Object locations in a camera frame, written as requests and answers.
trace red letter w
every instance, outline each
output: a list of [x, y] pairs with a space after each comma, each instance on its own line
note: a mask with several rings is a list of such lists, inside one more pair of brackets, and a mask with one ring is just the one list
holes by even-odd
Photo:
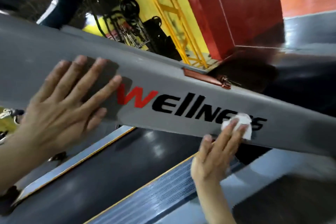
[[118, 104], [126, 105], [132, 98], [135, 97], [134, 107], [142, 108], [149, 103], [159, 92], [152, 90], [147, 97], [142, 100], [142, 91], [143, 89], [136, 86], [132, 91], [130, 91], [125, 96], [125, 85], [120, 84], [117, 92]]

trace white tissue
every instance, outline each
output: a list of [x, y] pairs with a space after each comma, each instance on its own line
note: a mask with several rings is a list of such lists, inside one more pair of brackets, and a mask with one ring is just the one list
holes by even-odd
[[242, 125], [242, 124], [248, 124], [249, 125], [245, 134], [243, 135], [243, 139], [251, 140], [251, 136], [252, 136], [251, 122], [252, 122], [252, 120], [251, 120], [250, 116], [246, 113], [238, 113], [236, 116], [233, 116], [231, 119], [224, 121], [222, 123], [221, 129], [223, 130], [227, 125], [229, 125], [230, 121], [233, 120], [233, 119], [239, 119], [239, 122], [237, 123], [237, 125], [235, 126], [233, 131], [236, 131], [239, 128], [239, 126]]

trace yellow metal frame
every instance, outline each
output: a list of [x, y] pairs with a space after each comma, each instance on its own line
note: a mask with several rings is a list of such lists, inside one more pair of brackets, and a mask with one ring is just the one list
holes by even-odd
[[[184, 16], [178, 1], [177, 0], [170, 0], [172, 6], [161, 4], [158, 0], [153, 0], [153, 2], [154, 2], [156, 8], [159, 11], [159, 14], [161, 16], [162, 21], [167, 26], [167, 28], [169, 30], [169, 34], [170, 34], [170, 36], [171, 36], [171, 38], [172, 38], [172, 40], [173, 40], [173, 42], [176, 46], [177, 51], [179, 52], [179, 54], [181, 56], [183, 62], [188, 64], [188, 65], [192, 65], [192, 66], [197, 66], [197, 67], [202, 67], [203, 66], [205, 69], [207, 69], [209, 67], [209, 65], [206, 63], [206, 61], [205, 61], [205, 59], [202, 55], [202, 52], [201, 52], [199, 46], [197, 45], [195, 37], [191, 32], [191, 29], [190, 29], [190, 27], [187, 23], [186, 17]], [[169, 23], [169, 20], [166, 18], [166, 15], [164, 14], [164, 11], [169, 12], [169, 13], [173, 13], [173, 14], [177, 14], [179, 22], [182, 25], [183, 33], [185, 35], [185, 39], [183, 40], [182, 44], [180, 43], [176, 34], [174, 33], [174, 29], [173, 29], [172, 25]], [[191, 50], [195, 55], [194, 58], [190, 58], [186, 54], [186, 46], [188, 44], [190, 45]]]

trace black running belt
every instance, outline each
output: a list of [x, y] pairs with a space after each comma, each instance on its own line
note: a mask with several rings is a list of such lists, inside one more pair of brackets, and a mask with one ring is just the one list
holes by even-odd
[[200, 142], [137, 128], [24, 199], [0, 224], [82, 224], [196, 153]]

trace treadmill side rail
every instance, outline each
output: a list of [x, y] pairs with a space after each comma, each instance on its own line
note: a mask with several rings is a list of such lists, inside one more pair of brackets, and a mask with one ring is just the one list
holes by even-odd
[[118, 124], [203, 136], [219, 134], [224, 120], [243, 112], [253, 120], [253, 144], [336, 154], [336, 118], [236, 86], [227, 90], [187, 77], [182, 68], [197, 69], [77, 31], [62, 32], [0, 15], [0, 105], [25, 108], [61, 59], [102, 57], [112, 62], [89, 96], [121, 74], [123, 86], [103, 104], [107, 119]]

